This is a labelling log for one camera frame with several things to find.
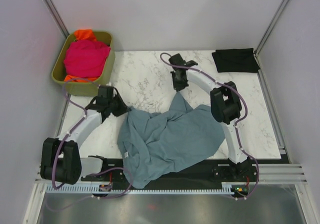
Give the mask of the blue-grey t-shirt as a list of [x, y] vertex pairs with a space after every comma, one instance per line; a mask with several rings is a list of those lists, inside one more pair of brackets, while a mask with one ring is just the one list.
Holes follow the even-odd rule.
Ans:
[[222, 125], [207, 105], [192, 108], [180, 92], [166, 112], [131, 107], [117, 145], [134, 188], [142, 189], [168, 173], [177, 173], [213, 156], [225, 140]]

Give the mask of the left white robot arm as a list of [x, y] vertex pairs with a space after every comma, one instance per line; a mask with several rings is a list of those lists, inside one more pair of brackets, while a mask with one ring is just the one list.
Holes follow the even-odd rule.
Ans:
[[106, 180], [110, 169], [100, 156], [80, 156], [80, 147], [89, 135], [110, 115], [119, 117], [130, 108], [114, 86], [98, 87], [97, 95], [83, 110], [82, 117], [66, 132], [56, 138], [48, 137], [42, 145], [40, 176], [50, 180], [55, 190], [63, 185], [74, 185], [82, 177], [94, 176]]

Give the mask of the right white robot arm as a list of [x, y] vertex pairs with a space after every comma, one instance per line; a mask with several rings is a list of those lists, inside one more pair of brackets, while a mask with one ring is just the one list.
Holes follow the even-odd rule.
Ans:
[[233, 164], [229, 175], [235, 181], [247, 175], [249, 155], [244, 151], [238, 124], [248, 114], [248, 107], [237, 91], [234, 82], [219, 83], [197, 68], [175, 69], [171, 72], [173, 89], [177, 92], [189, 86], [189, 82], [200, 87], [210, 97], [213, 118], [221, 124], [228, 147], [228, 160]]

